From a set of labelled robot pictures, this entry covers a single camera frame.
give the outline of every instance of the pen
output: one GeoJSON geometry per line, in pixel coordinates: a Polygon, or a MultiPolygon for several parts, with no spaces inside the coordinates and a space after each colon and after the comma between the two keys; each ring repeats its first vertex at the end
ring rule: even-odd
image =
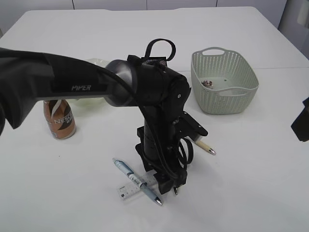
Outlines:
{"type": "Polygon", "coordinates": [[[122,171],[134,184],[136,184],[153,202],[163,205],[160,198],[147,186],[147,183],[140,180],[134,172],[121,160],[112,159],[116,167],[122,171]]]}
{"type": "Polygon", "coordinates": [[[208,146],[206,143],[202,142],[200,139],[197,139],[197,140],[194,141],[190,137],[187,137],[187,138],[189,138],[193,143],[195,143],[196,145],[198,145],[200,148],[207,151],[208,153],[212,154],[213,156],[215,156],[217,154],[210,146],[208,146]]]}

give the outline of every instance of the black object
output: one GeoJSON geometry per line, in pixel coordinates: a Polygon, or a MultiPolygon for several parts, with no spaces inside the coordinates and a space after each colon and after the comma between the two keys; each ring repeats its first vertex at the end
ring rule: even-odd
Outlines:
{"type": "Polygon", "coordinates": [[[309,140],[309,98],[303,101],[304,110],[300,113],[294,123],[291,125],[292,130],[302,142],[309,140]]]}
{"type": "Polygon", "coordinates": [[[141,143],[136,150],[144,167],[156,170],[162,194],[177,188],[186,183],[186,168],[193,160],[192,144],[185,137],[208,133],[183,111],[191,91],[186,78],[158,60],[152,65],[144,61],[130,55],[104,69],[69,57],[1,49],[0,133],[5,118],[12,128],[19,127],[39,100],[104,96],[114,106],[138,106],[145,122],[138,128],[141,143]]]}
{"type": "Polygon", "coordinates": [[[150,65],[154,65],[155,63],[160,63],[164,66],[168,66],[167,61],[172,60],[174,58],[175,54],[176,54],[176,46],[171,40],[167,40],[167,39],[152,40],[146,48],[145,57],[142,58],[142,63],[143,64],[150,64],[150,65]],[[152,49],[153,45],[158,41],[166,41],[171,45],[172,52],[171,52],[169,58],[166,59],[166,57],[151,57],[150,56],[151,49],[152,49]]]}

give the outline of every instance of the white ruler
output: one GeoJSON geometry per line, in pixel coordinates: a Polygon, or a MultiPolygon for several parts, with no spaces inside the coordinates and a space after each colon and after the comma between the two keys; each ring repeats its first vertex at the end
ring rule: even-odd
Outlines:
{"type": "MultiPolygon", "coordinates": [[[[157,180],[153,176],[155,174],[155,171],[151,170],[147,172],[147,174],[143,175],[141,179],[147,183],[147,186],[153,186],[157,184],[157,180]]],[[[124,201],[125,199],[135,195],[140,191],[140,188],[135,185],[133,182],[128,182],[125,185],[122,185],[117,188],[117,192],[119,197],[124,201]]]]}

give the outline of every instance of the plastic basket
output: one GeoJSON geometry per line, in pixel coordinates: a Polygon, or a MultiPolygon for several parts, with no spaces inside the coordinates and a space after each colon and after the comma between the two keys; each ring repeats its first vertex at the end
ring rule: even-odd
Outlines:
{"type": "Polygon", "coordinates": [[[208,114],[226,115],[244,111],[259,86],[256,75],[241,54],[220,47],[210,47],[192,54],[191,78],[195,98],[208,114]],[[220,55],[204,55],[221,50],[220,55]],[[212,81],[213,89],[202,81],[212,81]]]}

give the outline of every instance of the can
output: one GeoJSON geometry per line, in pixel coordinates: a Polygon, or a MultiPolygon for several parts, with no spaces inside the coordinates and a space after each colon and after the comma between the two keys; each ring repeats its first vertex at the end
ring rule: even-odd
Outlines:
{"type": "Polygon", "coordinates": [[[66,100],[44,101],[44,115],[55,138],[67,139],[74,135],[76,125],[71,107],[66,100]]]}

